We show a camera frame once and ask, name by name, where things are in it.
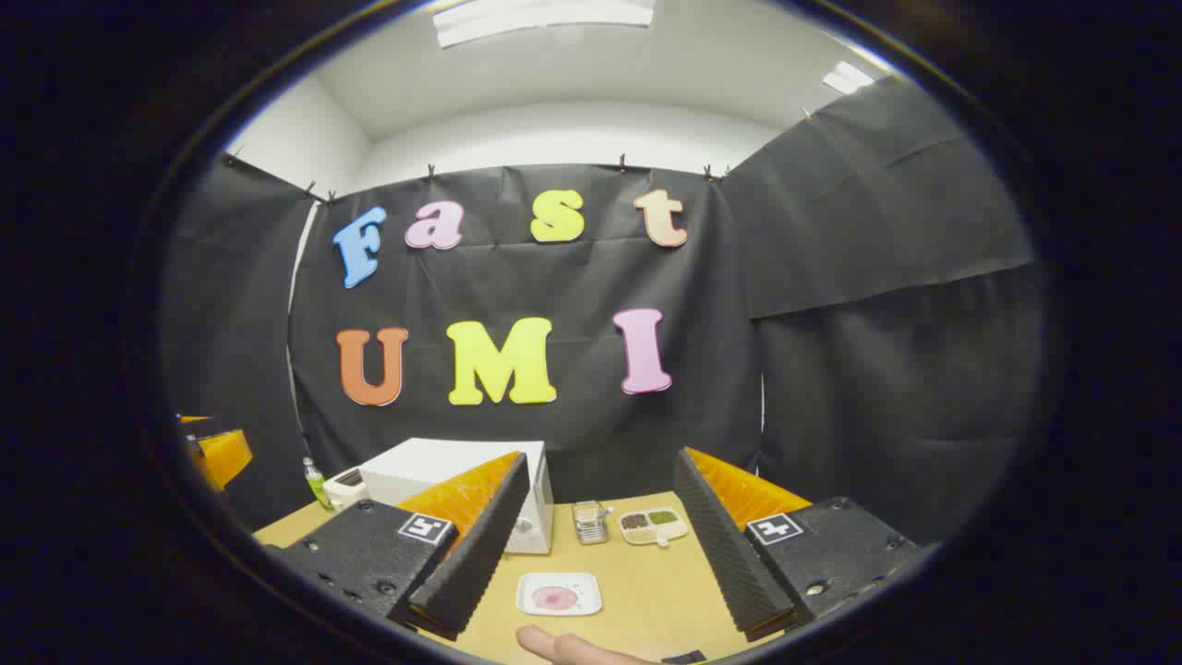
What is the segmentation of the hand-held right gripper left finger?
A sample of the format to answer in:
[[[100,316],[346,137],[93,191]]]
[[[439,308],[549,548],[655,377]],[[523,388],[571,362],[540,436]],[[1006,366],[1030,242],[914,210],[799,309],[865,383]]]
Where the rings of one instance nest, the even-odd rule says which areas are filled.
[[[337,604],[454,640],[467,628],[530,493],[511,451],[395,506],[355,502],[272,559]]]

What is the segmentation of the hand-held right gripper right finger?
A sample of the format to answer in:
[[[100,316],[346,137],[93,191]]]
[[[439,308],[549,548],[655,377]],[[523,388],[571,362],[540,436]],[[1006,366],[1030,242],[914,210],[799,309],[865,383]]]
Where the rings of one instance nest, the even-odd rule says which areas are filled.
[[[808,502],[691,446],[675,459],[674,491],[751,641],[845,609],[924,555],[852,498]]]

